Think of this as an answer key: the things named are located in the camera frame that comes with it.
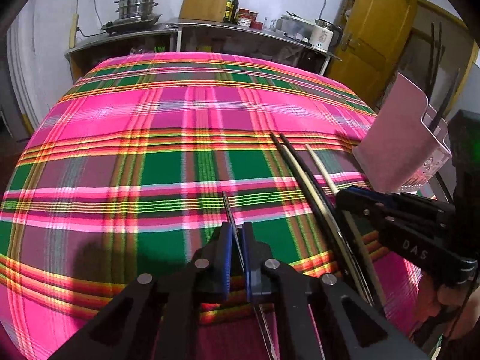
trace wooden door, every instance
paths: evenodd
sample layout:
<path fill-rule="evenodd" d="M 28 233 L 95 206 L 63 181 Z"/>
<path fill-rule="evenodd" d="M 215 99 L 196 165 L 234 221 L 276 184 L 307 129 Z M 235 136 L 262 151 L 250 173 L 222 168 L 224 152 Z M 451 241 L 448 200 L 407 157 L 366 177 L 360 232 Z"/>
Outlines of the wooden door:
<path fill-rule="evenodd" d="M 417 0 L 355 0 L 327 73 L 374 107 L 397 66 Z"/>

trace metal screw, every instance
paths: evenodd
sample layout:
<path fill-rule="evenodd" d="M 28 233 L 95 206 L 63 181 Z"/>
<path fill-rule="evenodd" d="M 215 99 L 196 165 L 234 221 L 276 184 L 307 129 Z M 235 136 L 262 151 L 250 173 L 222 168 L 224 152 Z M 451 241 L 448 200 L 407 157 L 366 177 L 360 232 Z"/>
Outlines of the metal screw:
<path fill-rule="evenodd" d="M 280 261 L 277 259 L 268 259 L 265 261 L 265 266 L 269 269 L 277 269 L 280 266 Z"/>
<path fill-rule="evenodd" d="M 195 260 L 195 266 L 199 269 L 207 268 L 210 265 L 210 261 L 207 259 L 197 259 Z"/>
<path fill-rule="evenodd" d="M 322 281 L 328 286 L 333 286 L 337 282 L 337 277 L 334 274 L 324 274 Z"/>
<path fill-rule="evenodd" d="M 153 280 L 153 277 L 151 274 L 141 274 L 137 277 L 137 281 L 140 284 L 148 284 Z"/>

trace electric kettle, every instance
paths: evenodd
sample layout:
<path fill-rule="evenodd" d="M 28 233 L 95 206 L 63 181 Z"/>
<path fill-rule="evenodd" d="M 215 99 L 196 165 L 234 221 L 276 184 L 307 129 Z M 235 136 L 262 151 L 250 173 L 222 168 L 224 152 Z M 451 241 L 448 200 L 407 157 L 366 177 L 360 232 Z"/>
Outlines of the electric kettle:
<path fill-rule="evenodd" d="M 309 43 L 320 50 L 328 51 L 330 46 L 337 46 L 342 39 L 343 30 L 335 26 L 334 24 L 325 21 L 325 20 L 315 20 L 316 26 L 311 32 L 311 37 Z M 330 44 L 332 42 L 333 33 L 337 32 L 338 37 L 335 41 L 335 44 Z"/>

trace pink utensil holder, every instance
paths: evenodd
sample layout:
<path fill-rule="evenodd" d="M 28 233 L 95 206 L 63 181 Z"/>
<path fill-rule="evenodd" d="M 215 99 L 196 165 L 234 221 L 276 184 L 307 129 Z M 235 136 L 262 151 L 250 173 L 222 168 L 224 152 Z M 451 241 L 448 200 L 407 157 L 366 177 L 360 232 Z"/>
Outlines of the pink utensil holder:
<path fill-rule="evenodd" d="M 435 115 L 425 93 L 397 73 L 373 125 L 352 151 L 375 191 L 417 191 L 452 157 L 445 120 L 435 134 L 427 127 Z"/>

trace table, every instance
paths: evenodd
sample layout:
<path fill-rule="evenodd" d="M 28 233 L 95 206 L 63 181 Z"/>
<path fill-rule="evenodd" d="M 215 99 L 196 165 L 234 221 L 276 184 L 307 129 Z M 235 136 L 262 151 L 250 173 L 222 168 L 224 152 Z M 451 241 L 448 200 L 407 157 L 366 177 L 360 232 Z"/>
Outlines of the table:
<path fill-rule="evenodd" d="M 201 52 L 103 62 L 51 109 L 4 195 L 0 322 L 25 357 L 45 359 L 138 274 L 184 266 L 226 220 L 222 191 L 276 258 L 336 272 L 269 134 L 285 133 L 318 175 L 311 145 L 340 188 L 368 186 L 351 148 L 373 120 L 344 85 L 273 62 Z M 361 231 L 386 315 L 408 333 L 419 272 Z M 200 323 L 198 358 L 263 359 L 241 280 Z"/>
<path fill-rule="evenodd" d="M 325 60 L 323 61 L 323 64 L 320 70 L 317 72 L 321 76 L 325 74 L 325 71 L 331 59 L 340 60 L 340 58 L 338 58 L 336 55 L 332 54 L 331 52 L 326 52 L 326 51 L 314 48 L 308 43 L 300 42 L 298 40 L 289 38 L 283 35 L 283 33 L 270 31 L 270 30 L 257 30 L 255 28 L 250 28 L 250 27 L 241 27 L 236 24 L 230 24 L 230 23 L 221 23 L 221 22 L 207 21 L 207 20 L 179 19 L 175 17 L 166 22 L 154 25 L 152 28 L 148 30 L 126 32 L 126 33 L 114 34 L 114 35 L 108 35 L 106 33 L 102 33 L 96 36 L 91 36 L 81 41 L 78 45 L 69 49 L 65 53 L 65 57 L 69 60 L 69 63 L 70 63 L 73 82 L 75 82 L 78 78 L 80 78 L 81 76 L 83 76 L 83 74 L 86 73 L 86 71 L 83 71 L 83 69 L 78 66 L 81 64 L 78 63 L 77 59 L 82 53 L 88 50 L 91 50 L 94 47 L 99 47 L 102 45 L 108 45 L 112 43 L 118 43 L 120 41 L 125 41 L 128 39 L 131 40 L 131 39 L 147 37 L 147 36 L 165 35 L 165 36 L 169 36 L 170 51 L 177 51 L 177 52 L 184 51 L 184 49 L 182 49 L 182 35 L 183 35 L 184 29 L 190 28 L 190 27 L 216 28 L 216 29 L 229 30 L 229 31 L 235 31 L 240 33 L 242 32 L 249 33 L 249 34 L 258 35 L 264 38 L 279 40 L 287 44 L 294 44 L 304 49 L 314 51 L 325 57 Z"/>

